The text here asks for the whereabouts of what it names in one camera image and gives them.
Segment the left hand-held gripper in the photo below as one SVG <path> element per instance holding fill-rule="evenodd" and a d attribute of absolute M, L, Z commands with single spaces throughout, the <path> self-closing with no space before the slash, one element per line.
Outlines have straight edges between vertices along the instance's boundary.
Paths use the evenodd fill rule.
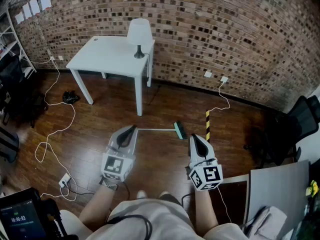
<path fill-rule="evenodd" d="M 134 167 L 138 137 L 136 125 L 125 126 L 114 132 L 102 156 L 101 173 L 111 180 L 124 182 Z"/>

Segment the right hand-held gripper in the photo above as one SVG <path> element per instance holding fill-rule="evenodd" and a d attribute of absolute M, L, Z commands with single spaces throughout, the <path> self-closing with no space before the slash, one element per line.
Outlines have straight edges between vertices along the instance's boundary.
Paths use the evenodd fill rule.
<path fill-rule="evenodd" d="M 223 182 L 222 166 L 218 164 L 214 149 L 206 139 L 198 134 L 191 134 L 189 155 L 187 176 L 196 191 L 213 190 Z"/>

